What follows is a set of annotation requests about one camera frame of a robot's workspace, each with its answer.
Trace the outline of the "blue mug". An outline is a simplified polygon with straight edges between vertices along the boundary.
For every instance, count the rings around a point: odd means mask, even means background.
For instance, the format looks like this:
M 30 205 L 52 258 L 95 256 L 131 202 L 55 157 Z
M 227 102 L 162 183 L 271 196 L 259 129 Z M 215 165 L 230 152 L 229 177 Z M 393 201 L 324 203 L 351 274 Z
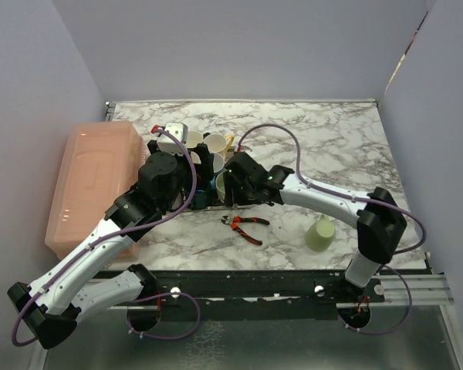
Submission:
M 225 166 L 225 158 L 220 153 L 212 153 L 213 156 L 213 172 L 214 174 L 220 173 Z

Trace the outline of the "pale green mug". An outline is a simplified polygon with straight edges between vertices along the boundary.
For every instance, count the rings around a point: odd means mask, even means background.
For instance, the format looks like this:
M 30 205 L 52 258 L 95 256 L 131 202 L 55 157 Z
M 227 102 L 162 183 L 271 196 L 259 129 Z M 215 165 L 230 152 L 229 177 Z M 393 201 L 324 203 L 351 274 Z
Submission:
M 216 176 L 215 179 L 215 189 L 218 196 L 218 199 L 221 202 L 225 202 L 225 173 L 221 172 Z

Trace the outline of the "yellow mug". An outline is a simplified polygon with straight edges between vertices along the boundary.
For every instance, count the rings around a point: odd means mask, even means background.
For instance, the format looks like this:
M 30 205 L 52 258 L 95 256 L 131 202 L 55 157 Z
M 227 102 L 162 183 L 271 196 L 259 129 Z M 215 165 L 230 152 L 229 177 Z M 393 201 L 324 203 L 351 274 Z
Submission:
M 234 135 L 223 136 L 219 133 L 212 133 L 204 138 L 204 144 L 207 146 L 209 152 L 219 153 L 225 158 L 234 140 Z

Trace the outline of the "black glossy mug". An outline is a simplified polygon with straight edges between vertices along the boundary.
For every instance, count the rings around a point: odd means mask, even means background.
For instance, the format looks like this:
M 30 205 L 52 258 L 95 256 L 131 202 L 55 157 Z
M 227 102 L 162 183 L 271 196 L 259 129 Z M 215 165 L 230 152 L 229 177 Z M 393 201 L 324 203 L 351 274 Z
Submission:
M 190 150 L 195 148 L 198 144 L 203 143 L 204 139 L 209 136 L 210 133 L 201 133 L 195 130 L 189 130 L 185 146 Z

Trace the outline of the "dark teal mug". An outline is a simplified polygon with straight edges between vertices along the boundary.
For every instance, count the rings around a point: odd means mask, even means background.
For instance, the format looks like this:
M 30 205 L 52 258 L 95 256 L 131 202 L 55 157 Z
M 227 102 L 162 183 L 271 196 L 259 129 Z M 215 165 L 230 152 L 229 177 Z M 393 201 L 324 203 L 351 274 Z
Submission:
M 198 187 L 194 193 L 190 208 L 192 210 L 203 210 L 211 203 L 211 187 Z

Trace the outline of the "light pink mug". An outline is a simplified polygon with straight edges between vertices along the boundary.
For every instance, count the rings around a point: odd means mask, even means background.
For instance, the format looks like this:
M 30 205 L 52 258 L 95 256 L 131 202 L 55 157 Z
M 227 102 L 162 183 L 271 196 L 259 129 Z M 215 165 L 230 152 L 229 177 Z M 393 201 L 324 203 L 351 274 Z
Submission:
M 201 164 L 201 159 L 200 159 L 199 155 L 196 154 L 196 152 L 191 151 L 190 155 L 191 155 L 192 162 L 194 164 Z

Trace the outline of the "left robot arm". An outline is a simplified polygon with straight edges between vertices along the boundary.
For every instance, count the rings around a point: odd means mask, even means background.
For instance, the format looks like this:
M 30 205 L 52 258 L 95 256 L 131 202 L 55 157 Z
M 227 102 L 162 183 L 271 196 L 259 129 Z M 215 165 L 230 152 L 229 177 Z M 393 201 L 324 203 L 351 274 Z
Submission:
M 26 284 L 13 284 L 7 295 L 44 349 L 65 341 L 78 324 L 116 304 L 146 304 L 164 296 L 157 278 L 142 264 L 93 286 L 93 278 L 112 258 L 148 231 L 185 210 L 198 185 L 198 172 L 180 143 L 157 150 L 139 169 L 137 182 L 115 199 L 104 218 L 52 270 Z

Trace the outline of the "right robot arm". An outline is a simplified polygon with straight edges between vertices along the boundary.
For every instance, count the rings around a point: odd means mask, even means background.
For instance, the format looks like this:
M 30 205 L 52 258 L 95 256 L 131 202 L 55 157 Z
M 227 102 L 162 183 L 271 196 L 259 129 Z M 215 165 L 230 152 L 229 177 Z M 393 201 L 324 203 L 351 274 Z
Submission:
M 347 301 L 366 294 L 370 279 L 391 261 L 407 227 L 404 210 L 387 190 L 364 193 L 311 181 L 302 176 L 299 163 L 294 170 L 280 165 L 266 170 L 239 150 L 225 163 L 225 184 L 234 196 L 314 210 L 356 229 L 358 252 L 339 282 Z

